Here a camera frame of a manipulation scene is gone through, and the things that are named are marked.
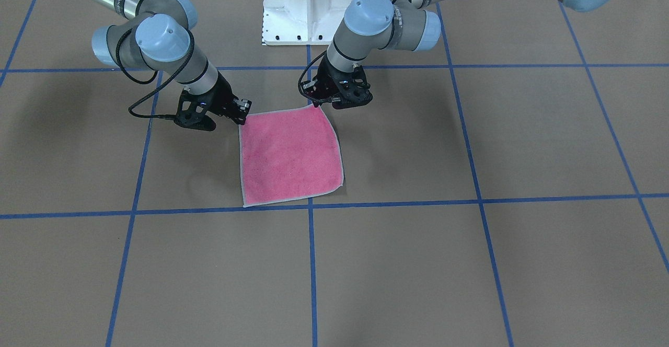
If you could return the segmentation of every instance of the grid pattern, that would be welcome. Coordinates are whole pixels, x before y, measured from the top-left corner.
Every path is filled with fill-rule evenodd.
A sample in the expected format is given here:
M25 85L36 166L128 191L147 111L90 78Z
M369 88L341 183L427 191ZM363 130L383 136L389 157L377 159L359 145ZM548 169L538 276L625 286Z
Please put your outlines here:
M9 57L5 63L2 73L0 74L0 87L5 84L5 81L8 79L8 76L14 74L53 74L53 73L109 73L117 72L117 68L67 68L67 66L60 68L15 68L13 66L14 58L16 57L17 50L21 48L22 37L24 32L26 32L26 27L31 21L31 15L36 6L38 0L31 0L29 6L27 6L25 18L22 21L22 24L18 30L14 44L10 50ZM441 64L395 64L395 63L385 63L385 64L370 64L366 68L378 69L378 70L387 70L387 69L398 69L398 70L408 70L408 69L433 69L437 71L443 71L447 76L450 77L453 87L453 95L455 97L455 103L457 106L457 115L459 117L459 127L462 131L462 138L464 139L464 144L466 146L466 154L468 156L468 166L471 171L471 181L473 182L473 187L475 190L475 198L470 197L469 199L443 199L443 200L389 200L386 202L327 202L325 199L324 203L316 203L314 199L308 199L306 203L294 202L291 204L277 204L272 206L259 206L248 209L242 209L240 206L222 206L222 207L204 207L204 208L185 208L185 209L145 209L141 207L141 194L143 191L143 182L145 180L145 170L147 165L147 160L152 149L152 136L154 131L154 124L152 121L149 121L148 126L146 126L146 135L144 137L143 150L141 151L141 161L139 166L139 173L136 177L136 187L134 188L134 197L132 198L132 206L129 209L121 210L109 210L109 211L67 211L67 212L34 212L34 213L3 213L0 214L0 220L3 221L18 221L18 220L33 220L33 219L56 219L56 218L91 218L91 217L119 217L125 216L129 218L129 223L127 225L127 231L124 241L124 246L122 249L122 257L120 261L120 270L118 275L118 281L116 284L116 290L113 294L113 304L111 310L111 316L109 319L108 333L106 339L106 346L109 347L114 341L114 331L117 323L117 315L119 312L119 306L123 301L123 288L124 288L124 279L126 274L126 267L131 256L131 246L133 242L133 231L135 227L136 218L140 216L156 216L156 215L198 215L198 214L236 214L236 213L257 213L257 212L275 212L275 211L306 211L308 213L308 238L309 238L309 258L310 258L310 288L311 288L311 332L312 332L312 342L313 347L318 345L318 307L317 307L317 294L318 286L316 285L317 279L317 265L316 257L318 255L318 246L316 246L316 228L315 222L318 221L318 214L315 215L315 211L325 211L325 210L344 210L344 209L385 209L385 208L422 208L425 206L458 206L458 205L473 205L478 207L480 213L480 221L482 223L482 230L485 234L485 241L487 243L487 251L490 259L490 268L492 269L492 275L494 276L494 285L497 288L497 297L499 300L499 309L502 316L502 321L504 325L504 330L506 332L506 339L509 346L516 345L514 343L514 322L510 318L507 311L507 304L505 302L504 296L504 276L500 275L498 269L498 259L495 255L495 236L490 232L490 226L488 223L488 207L491 205L506 205L506 204L543 204L547 202L562 203L562 202L589 202L589 201L607 201L607 200L633 200L638 204L639 211L642 213L643 218L645 219L648 225L648 234L651 235L656 246L656 253L661 257L662 262L664 263L664 268L667 273L669 273L669 261L667 260L666 251L661 242L658 231L655 229L654 219L651 217L648 209L646 207L646 202L649 200L666 200L669 199L669 188L666 188L667 192L643 192L640 187L638 187L637 182L635 181L633 170L631 165L628 162L626 157L626 150L624 145L618 138L616 124L609 117L609 112L607 111L607 104L605 103L602 95L600 95L598 83L596 81L596 76L593 75L593 69L596 68L640 68L640 69L650 69L650 68L667 68L669 63L589 63L587 60L587 55L585 54L581 43L579 42L579 36L576 34L575 28L570 20L569 15L564 10L564 7L559 5L559 9L564 18L564 25L568 29L571 38L573 39L573 45L578 52L578 55L581 59L580 63L555 63L555 64L541 64L541 63L508 63L508 64L458 64L454 63L452 56L452 43L449 42L449 37L447 31L449 29L448 21L445 21L443 18L445 16L444 11L442 11L442 6L437 5L435 7L437 15L442 18L442 38L443 44L440 44L442 47L435 48L433 51L442 50L445 53L445 63ZM304 63L310 62L312 58L311 47L306 47L306 53L304 53ZM528 196L528 197L509 197L509 198L487 198L483 196L482 185L480 183L480 177L477 172L476 165L476 148L473 147L474 144L470 139L470 129L471 125L469 117L466 113L466 107L463 106L463 97L461 88L459 88L459 71L462 69L479 69L479 68L490 68L490 69L534 69L534 68L543 68L543 69L559 69L559 68L575 68L584 71L587 75L587 79L592 85L592 91L597 99L597 104L601 110L602 116L604 117L607 130L610 133L610 137L613 140L618 160L624 166L624 170L628 176L629 184L631 185L632 192L621 193L621 194L587 194L587 195L551 195L551 196ZM299 65L294 66L270 66L270 65L261 65L261 66L220 66L220 70L226 72L248 72L248 71L301 71L303 67ZM311 77L313 69L310 69L308 76ZM158 84L162 81L162 74L158 77ZM153 105L151 107L152 113L158 108L158 95L153 99ZM220 129L229 128L229 126L221 126Z

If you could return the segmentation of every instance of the white mounting plate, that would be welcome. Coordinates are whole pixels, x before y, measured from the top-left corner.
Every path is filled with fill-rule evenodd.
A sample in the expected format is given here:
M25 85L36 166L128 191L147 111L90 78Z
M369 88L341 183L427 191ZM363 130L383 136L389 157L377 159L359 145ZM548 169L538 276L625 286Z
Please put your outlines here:
M351 0L264 0L263 45L328 45Z

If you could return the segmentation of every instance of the pink cloth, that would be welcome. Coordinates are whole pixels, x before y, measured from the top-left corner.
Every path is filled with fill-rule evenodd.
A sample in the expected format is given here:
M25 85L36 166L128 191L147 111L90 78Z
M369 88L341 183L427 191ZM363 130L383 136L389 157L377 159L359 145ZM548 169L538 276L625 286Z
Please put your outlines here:
M344 166L334 132L323 110L313 106L249 115L239 126L244 207L341 187Z

